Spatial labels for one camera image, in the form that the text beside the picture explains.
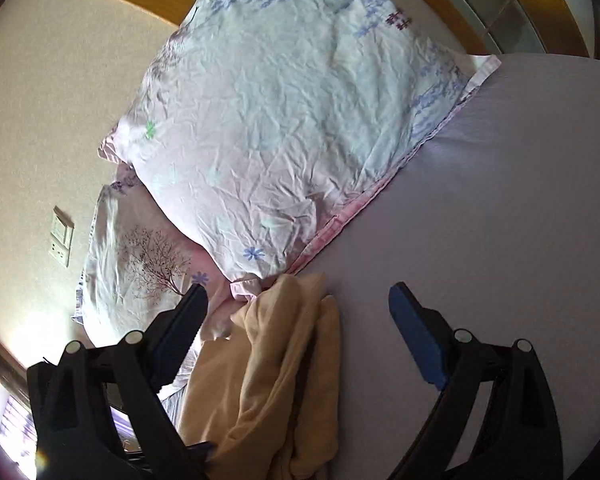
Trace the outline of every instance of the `window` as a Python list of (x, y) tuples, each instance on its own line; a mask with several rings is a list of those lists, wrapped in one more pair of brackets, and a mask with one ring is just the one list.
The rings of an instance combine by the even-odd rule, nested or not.
[[(138, 441), (125, 413), (111, 408), (113, 422), (126, 451), (139, 450)], [(36, 443), (38, 437), (28, 407), (0, 384), (0, 445), (22, 473), (36, 478)]]

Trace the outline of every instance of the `pillow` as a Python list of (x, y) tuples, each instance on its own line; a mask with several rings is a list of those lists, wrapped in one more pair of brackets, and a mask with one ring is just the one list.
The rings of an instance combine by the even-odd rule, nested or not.
[(160, 391), (161, 399), (185, 386), (201, 341), (228, 334), (229, 316), (243, 305), (231, 297), (228, 280), (208, 253), (169, 222), (126, 165), (100, 193), (83, 278), (80, 314), (96, 346), (115, 345), (130, 330), (146, 330), (192, 284), (205, 287), (205, 322), (173, 384)]
[(389, 0), (197, 0), (100, 155), (230, 280), (295, 272), (498, 65)]

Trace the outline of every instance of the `beige wall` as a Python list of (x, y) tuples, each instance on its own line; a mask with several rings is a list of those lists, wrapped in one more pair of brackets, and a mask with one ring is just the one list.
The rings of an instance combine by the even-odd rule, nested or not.
[[(7, 0), (0, 10), (0, 341), (56, 361), (95, 201), (96, 155), (173, 25), (120, 0)], [(48, 253), (54, 206), (75, 223), (68, 269)]]

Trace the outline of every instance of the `tan fleece blanket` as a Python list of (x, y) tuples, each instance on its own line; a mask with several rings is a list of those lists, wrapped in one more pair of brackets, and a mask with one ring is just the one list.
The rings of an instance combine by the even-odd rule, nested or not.
[(218, 445), (211, 480), (304, 479), (335, 455), (340, 321), (323, 281), (281, 276), (203, 344), (178, 430)]

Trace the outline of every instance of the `blue gripper pad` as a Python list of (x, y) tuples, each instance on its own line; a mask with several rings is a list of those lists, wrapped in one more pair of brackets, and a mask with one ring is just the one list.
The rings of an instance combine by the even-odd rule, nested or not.
[(416, 361), (422, 378), (439, 391), (451, 375), (446, 366), (453, 331), (437, 310), (423, 308), (400, 282), (389, 290), (389, 312)]

